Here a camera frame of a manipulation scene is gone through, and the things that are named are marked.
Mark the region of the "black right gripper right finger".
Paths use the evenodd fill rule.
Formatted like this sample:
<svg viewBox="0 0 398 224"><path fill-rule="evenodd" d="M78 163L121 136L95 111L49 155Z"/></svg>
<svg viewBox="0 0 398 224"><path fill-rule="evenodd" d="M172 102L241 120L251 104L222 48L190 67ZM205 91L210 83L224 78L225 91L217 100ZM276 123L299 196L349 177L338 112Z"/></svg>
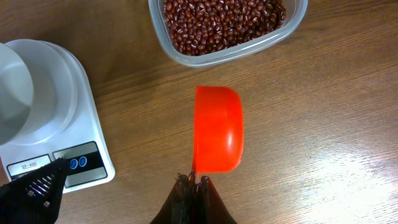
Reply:
<svg viewBox="0 0 398 224"><path fill-rule="evenodd" d="M151 223L156 224L236 224L211 179L199 183L179 174L166 201Z"/></svg>

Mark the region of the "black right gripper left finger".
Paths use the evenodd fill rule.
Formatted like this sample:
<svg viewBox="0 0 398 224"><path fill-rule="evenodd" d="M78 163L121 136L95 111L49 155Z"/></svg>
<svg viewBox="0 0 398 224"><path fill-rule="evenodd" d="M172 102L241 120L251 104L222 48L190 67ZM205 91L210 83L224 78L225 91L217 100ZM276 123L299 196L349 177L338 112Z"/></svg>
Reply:
<svg viewBox="0 0 398 224"><path fill-rule="evenodd" d="M1 186L1 224L55 223L69 172L60 158Z"/></svg>

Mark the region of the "orange plastic measuring scoop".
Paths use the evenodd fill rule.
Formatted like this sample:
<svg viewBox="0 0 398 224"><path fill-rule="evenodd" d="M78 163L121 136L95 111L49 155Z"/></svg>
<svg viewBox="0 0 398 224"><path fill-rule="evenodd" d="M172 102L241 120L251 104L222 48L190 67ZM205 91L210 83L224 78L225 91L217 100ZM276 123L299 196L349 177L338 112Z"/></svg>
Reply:
<svg viewBox="0 0 398 224"><path fill-rule="evenodd" d="M231 172L244 151L243 106L227 86L199 85L193 112L193 181L200 175Z"/></svg>

